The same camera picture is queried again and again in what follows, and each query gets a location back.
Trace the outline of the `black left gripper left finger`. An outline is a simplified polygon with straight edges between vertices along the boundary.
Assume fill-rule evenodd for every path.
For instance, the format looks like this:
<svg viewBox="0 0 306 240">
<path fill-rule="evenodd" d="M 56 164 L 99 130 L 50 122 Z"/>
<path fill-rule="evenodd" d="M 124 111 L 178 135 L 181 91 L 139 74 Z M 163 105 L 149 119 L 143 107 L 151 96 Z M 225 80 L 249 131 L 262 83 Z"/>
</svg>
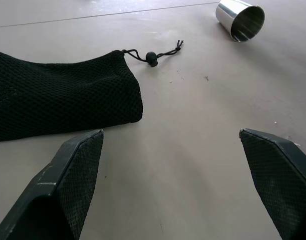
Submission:
<svg viewBox="0 0 306 240">
<path fill-rule="evenodd" d="M 0 240 L 79 240 L 93 198 L 101 129 L 64 142 L 0 223 Z"/>
</svg>

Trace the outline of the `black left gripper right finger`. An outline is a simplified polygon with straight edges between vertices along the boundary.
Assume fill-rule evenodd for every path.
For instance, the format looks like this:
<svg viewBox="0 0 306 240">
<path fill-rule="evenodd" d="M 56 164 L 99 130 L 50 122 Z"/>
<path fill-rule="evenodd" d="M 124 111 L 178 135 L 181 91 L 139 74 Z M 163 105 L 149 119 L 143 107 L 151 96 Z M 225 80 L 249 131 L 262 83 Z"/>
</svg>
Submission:
<svg viewBox="0 0 306 240">
<path fill-rule="evenodd" d="M 306 155 L 292 141 L 243 128 L 252 179 L 282 240 L 306 240 Z"/>
</svg>

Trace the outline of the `stainless steel cup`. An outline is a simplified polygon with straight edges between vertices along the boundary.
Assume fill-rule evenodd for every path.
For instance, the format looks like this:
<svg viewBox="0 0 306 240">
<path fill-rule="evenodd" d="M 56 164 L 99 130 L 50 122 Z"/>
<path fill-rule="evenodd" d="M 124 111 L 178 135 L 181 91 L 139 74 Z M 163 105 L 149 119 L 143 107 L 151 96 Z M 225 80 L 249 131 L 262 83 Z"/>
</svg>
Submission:
<svg viewBox="0 0 306 240">
<path fill-rule="evenodd" d="M 241 0 L 221 0 L 215 15 L 219 23 L 235 42 L 254 38 L 265 22 L 264 10 Z"/>
</svg>

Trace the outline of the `black mesh drawstring bag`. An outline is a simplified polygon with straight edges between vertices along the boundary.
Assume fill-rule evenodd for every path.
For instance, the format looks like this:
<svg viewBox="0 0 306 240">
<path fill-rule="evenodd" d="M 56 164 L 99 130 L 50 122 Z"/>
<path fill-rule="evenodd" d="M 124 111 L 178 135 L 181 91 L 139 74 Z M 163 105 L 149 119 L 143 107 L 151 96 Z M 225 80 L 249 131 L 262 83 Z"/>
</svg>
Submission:
<svg viewBox="0 0 306 240">
<path fill-rule="evenodd" d="M 136 49 L 46 64 L 0 52 L 0 142 L 140 121 L 140 85 L 125 55 L 140 60 Z"/>
</svg>

